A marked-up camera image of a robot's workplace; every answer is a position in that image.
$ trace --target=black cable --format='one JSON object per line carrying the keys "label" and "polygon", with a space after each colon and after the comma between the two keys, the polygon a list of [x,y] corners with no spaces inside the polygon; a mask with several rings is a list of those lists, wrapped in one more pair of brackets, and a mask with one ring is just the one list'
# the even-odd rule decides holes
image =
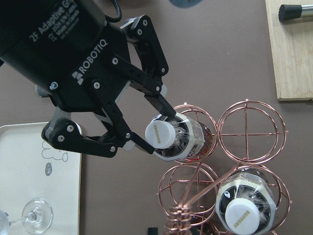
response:
{"label": "black cable", "polygon": [[119,6],[119,4],[117,3],[117,0],[111,0],[114,8],[116,10],[117,16],[116,17],[111,17],[106,15],[107,21],[111,22],[111,23],[116,23],[119,22],[122,19],[122,11],[121,8]]}

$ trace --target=brown table surface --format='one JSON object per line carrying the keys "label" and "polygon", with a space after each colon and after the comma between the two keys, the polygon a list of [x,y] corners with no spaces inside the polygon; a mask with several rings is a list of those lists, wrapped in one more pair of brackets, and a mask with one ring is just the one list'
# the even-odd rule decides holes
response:
{"label": "brown table surface", "polygon": [[[276,231],[311,234],[313,103],[277,101],[265,1],[204,0],[189,9],[176,8],[167,0],[119,2],[123,19],[143,14],[152,18],[170,68],[163,82],[173,106],[188,102],[218,119],[230,105],[249,98],[272,105],[282,115],[289,130],[287,143],[267,166],[288,186],[293,203]],[[97,3],[115,14],[111,1]],[[0,78],[0,126],[52,118],[53,105],[35,94],[34,84],[7,65],[0,68]],[[119,107],[141,136],[156,114],[143,95],[131,89]],[[85,134],[102,134],[91,114],[72,117]],[[225,159],[217,150],[205,162],[222,173],[233,165]],[[148,227],[163,230],[166,218],[158,204],[157,186],[173,165],[138,149],[119,150],[112,159],[83,156],[80,234],[144,235]]]}

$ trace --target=wine glass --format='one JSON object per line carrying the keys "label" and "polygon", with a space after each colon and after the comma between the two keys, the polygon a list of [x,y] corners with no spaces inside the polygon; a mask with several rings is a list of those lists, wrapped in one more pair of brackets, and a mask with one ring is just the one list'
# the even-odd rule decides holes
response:
{"label": "wine glass", "polygon": [[8,235],[9,227],[19,223],[30,233],[42,234],[49,228],[52,218],[50,204],[41,198],[35,198],[25,205],[22,217],[18,220],[9,221],[8,214],[0,211],[0,235]]}

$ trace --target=coiled spring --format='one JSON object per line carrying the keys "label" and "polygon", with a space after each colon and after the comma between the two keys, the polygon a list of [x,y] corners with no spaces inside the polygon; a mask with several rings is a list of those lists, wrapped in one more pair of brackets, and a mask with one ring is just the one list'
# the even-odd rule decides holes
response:
{"label": "coiled spring", "polygon": [[169,230],[166,235],[192,235],[190,209],[188,207],[173,206],[167,217],[169,222],[166,228]]}

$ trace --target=white bottle cap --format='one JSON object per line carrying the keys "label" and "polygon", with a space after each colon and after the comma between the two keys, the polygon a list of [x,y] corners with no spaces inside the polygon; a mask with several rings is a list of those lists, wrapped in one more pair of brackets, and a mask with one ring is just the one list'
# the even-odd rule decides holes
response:
{"label": "white bottle cap", "polygon": [[176,133],[168,122],[155,120],[147,126],[145,137],[153,148],[165,149],[174,143]]}
{"label": "white bottle cap", "polygon": [[256,205],[250,200],[236,198],[228,204],[225,220],[233,233],[251,235],[259,227],[260,213]]}

